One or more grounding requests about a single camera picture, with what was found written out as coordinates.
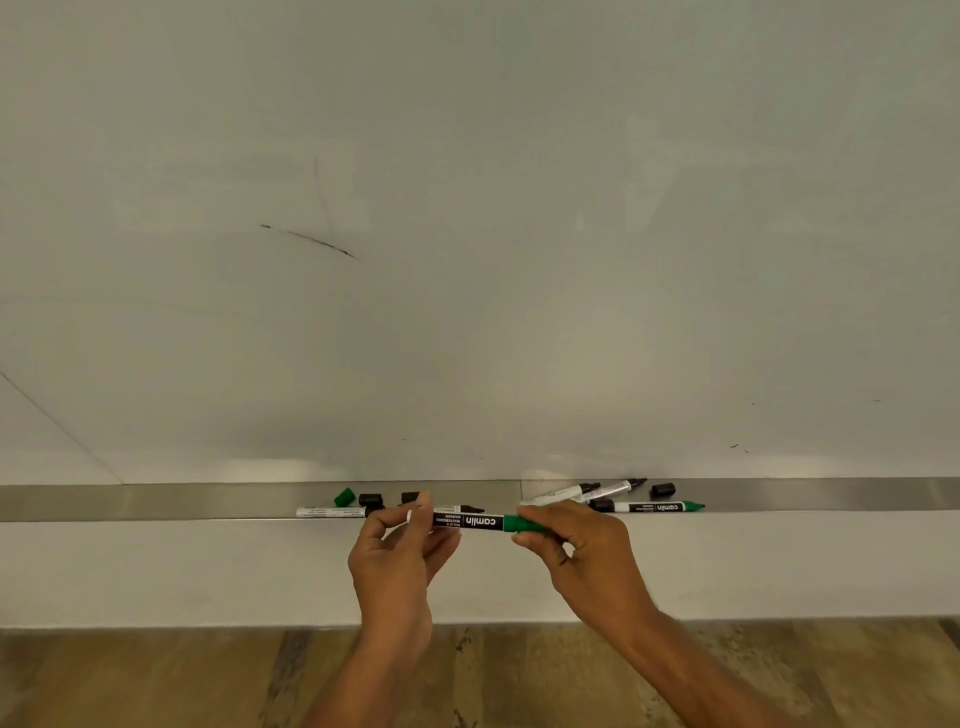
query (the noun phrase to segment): black marker cap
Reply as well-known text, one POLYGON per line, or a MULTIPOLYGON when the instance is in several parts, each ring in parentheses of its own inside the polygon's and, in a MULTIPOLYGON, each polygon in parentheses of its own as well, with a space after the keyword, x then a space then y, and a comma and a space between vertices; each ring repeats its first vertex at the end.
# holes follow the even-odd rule
POLYGON ((588 500, 587 505, 600 513, 613 513, 613 498, 599 497, 588 500))
POLYGON ((383 495, 379 493, 361 493, 357 503, 366 507, 368 505, 378 505, 383 508, 383 495))
POLYGON ((673 483, 658 483, 650 486, 650 497, 671 497, 677 492, 673 483))

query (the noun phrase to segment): marker label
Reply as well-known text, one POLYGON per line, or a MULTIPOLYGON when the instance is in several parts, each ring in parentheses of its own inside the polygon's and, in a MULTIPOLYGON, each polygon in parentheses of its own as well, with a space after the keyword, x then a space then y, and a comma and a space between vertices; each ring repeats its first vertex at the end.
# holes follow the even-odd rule
POLYGON ((672 503, 624 503, 627 508, 623 511, 627 513, 658 513, 661 511, 684 511, 684 505, 679 502, 672 503))
POLYGON ((486 528, 490 531, 503 530, 503 516, 488 516, 483 513, 445 513, 433 512, 433 524, 450 528, 486 528))
POLYGON ((365 519, 366 508, 298 508, 299 519, 365 519))

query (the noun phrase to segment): marker cap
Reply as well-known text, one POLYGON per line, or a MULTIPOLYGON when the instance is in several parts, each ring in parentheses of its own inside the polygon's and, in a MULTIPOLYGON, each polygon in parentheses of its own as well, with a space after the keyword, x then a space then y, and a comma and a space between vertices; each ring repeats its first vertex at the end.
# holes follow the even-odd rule
POLYGON ((353 503, 355 498, 356 496, 353 494, 353 491, 350 488, 345 488, 343 493, 333 499, 333 504, 337 506, 337 508, 343 508, 353 503))
POLYGON ((588 500, 587 505, 594 511, 600 513, 613 513, 613 498, 599 497, 594 500, 588 500))
POLYGON ((383 507, 383 495, 380 493, 361 493, 357 502, 362 506, 378 505, 383 507))
POLYGON ((677 492, 673 483, 658 483, 650 487, 650 497, 670 497, 677 492))

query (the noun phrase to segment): whiteboard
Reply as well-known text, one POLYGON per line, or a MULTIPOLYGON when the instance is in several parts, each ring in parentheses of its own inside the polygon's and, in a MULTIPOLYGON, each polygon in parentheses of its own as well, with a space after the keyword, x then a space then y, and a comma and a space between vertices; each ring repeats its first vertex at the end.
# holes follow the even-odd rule
POLYGON ((958 37, 6 0, 0 479, 958 475, 958 37))

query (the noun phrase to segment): finger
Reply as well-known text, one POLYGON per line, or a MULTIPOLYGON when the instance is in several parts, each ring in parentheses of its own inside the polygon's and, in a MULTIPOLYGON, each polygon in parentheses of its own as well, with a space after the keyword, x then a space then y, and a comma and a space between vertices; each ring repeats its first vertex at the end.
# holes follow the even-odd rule
POLYGON ((357 544, 361 543, 366 544, 367 546, 377 546, 380 547, 380 539, 384 537, 387 533, 388 528, 393 528, 394 526, 401 525, 402 523, 407 522, 407 511, 412 507, 412 504, 399 505, 395 508, 381 508, 378 511, 373 511, 366 520, 363 521, 363 525, 360 526, 360 533, 357 535, 357 544))
POLYGON ((433 577, 437 575, 437 571, 444 567, 447 559, 453 555, 453 552, 457 550, 457 546, 460 545, 460 531, 458 529, 449 528, 445 531, 436 531, 430 534, 427 541, 438 534, 442 536, 442 538, 438 539, 433 550, 423 557, 423 562, 426 564, 427 584, 433 581, 433 577))
POLYGON ((583 503, 563 500, 550 505, 521 505, 516 512, 527 519, 546 526, 574 548, 583 548, 588 540, 590 522, 596 513, 583 503))
POLYGON ((387 538, 383 540, 383 547, 394 548, 397 544, 400 543, 400 539, 403 538, 403 532, 406 530, 407 530, 406 523, 392 530, 390 533, 387 534, 387 538))
POLYGON ((430 535, 426 537, 426 541, 423 542, 423 558, 425 559, 431 553, 437 550, 437 546, 442 544, 446 539, 450 538, 454 533, 459 531, 459 528, 437 528, 434 531, 431 531, 430 535))
POLYGON ((563 545, 557 540, 556 536, 551 534, 523 531, 522 533, 517 533, 513 541, 515 544, 536 553, 550 571, 550 576, 554 579, 557 578, 564 565, 570 561, 570 557, 566 555, 563 545))
POLYGON ((430 494, 420 491, 413 505, 406 531, 397 547, 421 553, 426 537, 433 530, 433 503, 430 501, 430 494))

